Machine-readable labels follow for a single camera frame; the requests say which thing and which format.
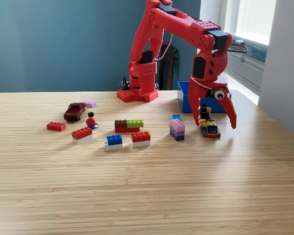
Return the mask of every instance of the dark red toy car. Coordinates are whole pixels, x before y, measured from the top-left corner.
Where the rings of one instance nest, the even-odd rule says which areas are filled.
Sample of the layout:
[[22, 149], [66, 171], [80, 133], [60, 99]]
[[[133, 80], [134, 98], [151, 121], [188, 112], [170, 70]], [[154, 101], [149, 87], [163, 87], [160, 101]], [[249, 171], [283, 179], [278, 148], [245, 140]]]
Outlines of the dark red toy car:
[[72, 103], [69, 105], [68, 110], [64, 114], [65, 120], [80, 120], [82, 118], [82, 113], [85, 111], [84, 103]]

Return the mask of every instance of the red lego brick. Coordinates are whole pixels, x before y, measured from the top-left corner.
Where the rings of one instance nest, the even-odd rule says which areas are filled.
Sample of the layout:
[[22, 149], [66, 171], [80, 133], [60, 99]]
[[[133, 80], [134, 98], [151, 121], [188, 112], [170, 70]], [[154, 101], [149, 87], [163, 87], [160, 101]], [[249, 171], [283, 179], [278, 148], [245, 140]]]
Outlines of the red lego brick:
[[149, 141], [150, 134], [148, 131], [133, 133], [133, 134], [131, 134], [131, 139], [133, 142]]
[[139, 127], [136, 127], [136, 128], [115, 128], [115, 132], [116, 133], [125, 133], [125, 132], [134, 133], [134, 132], [139, 132]]
[[66, 128], [64, 123], [60, 122], [50, 122], [47, 124], [47, 130], [52, 130], [52, 131], [63, 131]]
[[130, 102], [132, 100], [132, 91], [131, 90], [118, 90], [117, 97], [124, 102]]
[[208, 137], [217, 138], [218, 137], [218, 134], [217, 133], [208, 133]]
[[88, 127], [84, 127], [82, 129], [79, 129], [77, 131], [73, 131], [72, 132], [72, 137], [76, 140], [79, 140], [81, 138], [84, 138], [86, 136], [90, 136], [93, 134], [92, 129], [88, 128]]

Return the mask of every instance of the blue box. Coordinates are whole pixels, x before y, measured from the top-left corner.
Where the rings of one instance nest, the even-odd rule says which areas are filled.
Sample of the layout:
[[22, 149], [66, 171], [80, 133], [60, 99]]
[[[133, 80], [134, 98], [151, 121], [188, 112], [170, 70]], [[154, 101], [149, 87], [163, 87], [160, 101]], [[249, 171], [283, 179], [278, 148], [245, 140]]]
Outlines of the blue box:
[[[191, 113], [192, 109], [188, 101], [188, 86], [190, 82], [177, 82], [177, 99], [180, 108], [183, 113]], [[214, 97], [208, 97], [201, 99], [200, 101], [200, 112], [202, 105], [205, 104], [211, 108], [212, 113], [225, 113], [224, 108], [217, 102]]]
[[122, 143], [122, 136], [120, 134], [107, 136], [108, 146]]

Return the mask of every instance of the brown lego brick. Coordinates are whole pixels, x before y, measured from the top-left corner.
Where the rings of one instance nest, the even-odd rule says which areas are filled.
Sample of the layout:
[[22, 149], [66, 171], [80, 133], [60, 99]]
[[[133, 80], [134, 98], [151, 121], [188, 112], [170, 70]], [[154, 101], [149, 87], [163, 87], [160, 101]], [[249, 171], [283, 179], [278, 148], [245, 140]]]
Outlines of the brown lego brick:
[[115, 120], [114, 121], [114, 128], [127, 128], [127, 121], [126, 120]]

